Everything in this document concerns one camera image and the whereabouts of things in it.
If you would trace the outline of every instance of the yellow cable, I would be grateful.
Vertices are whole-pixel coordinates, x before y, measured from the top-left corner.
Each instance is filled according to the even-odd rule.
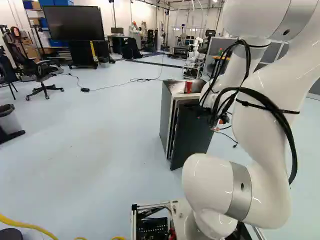
[[[58,240],[58,238],[53,235],[51,232],[45,230],[44,228],[37,226],[37,225],[32,225],[32,224],[28,224],[28,223],[23,223],[23,222],[19,222],[19,221],[14,221],[11,220],[10,218],[7,218],[6,216],[0,214],[0,222],[2,222],[3,224],[12,226],[12,227],[16,227],[16,228],[25,228],[25,229],[34,229],[37,230],[47,236],[49,236],[50,238],[52,238],[53,240]],[[76,237],[74,240],[87,240],[85,237]],[[126,240],[123,236],[115,236],[113,237],[111,240]]]
[[[44,228],[42,228],[40,226],[32,225],[32,224],[28,224],[28,223],[23,223],[23,222],[19,222],[19,221],[13,221],[10,218],[3,216],[2,214],[0,214],[0,222],[4,223],[6,225],[17,227],[17,228],[35,229],[35,230],[38,230],[39,232],[44,233],[45,235],[49,236],[53,240],[58,240],[58,238],[55,235],[53,235],[51,232],[45,230]]]
[[[114,236],[111,240],[126,240],[123,236]]]

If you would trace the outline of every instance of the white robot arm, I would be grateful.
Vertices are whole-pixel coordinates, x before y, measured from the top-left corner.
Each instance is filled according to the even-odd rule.
[[[227,0],[223,8],[224,28],[256,46],[250,48],[251,74],[242,87],[265,95],[279,109],[299,112],[309,89],[320,77],[319,22],[318,0]],[[267,48],[259,46],[268,45],[270,40],[288,41],[288,53],[253,72]],[[243,46],[235,48],[225,74],[213,86],[204,107],[213,107],[216,92],[240,86],[246,70],[244,51]],[[237,99],[263,106],[242,92]],[[284,115],[290,126],[297,117]],[[206,154],[194,154],[182,170],[182,185],[192,208],[191,215],[210,239],[230,235],[237,220],[259,228],[277,229],[291,214],[285,162],[287,138],[275,117],[268,110],[236,102],[232,130],[253,159],[251,165],[246,167]]]

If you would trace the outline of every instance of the television screen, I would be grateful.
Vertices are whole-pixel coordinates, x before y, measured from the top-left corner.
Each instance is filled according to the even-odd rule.
[[[43,11],[53,40],[105,40],[97,6],[44,6]]]

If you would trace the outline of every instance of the red can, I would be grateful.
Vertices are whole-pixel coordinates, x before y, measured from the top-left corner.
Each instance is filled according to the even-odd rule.
[[[192,81],[189,81],[189,80],[185,81],[184,93],[185,94],[192,93]]]

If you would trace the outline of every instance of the gray trash can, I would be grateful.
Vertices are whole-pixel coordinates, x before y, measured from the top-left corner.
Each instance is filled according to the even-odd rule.
[[[0,128],[6,135],[11,135],[23,130],[14,110],[15,106],[13,104],[0,106]]]

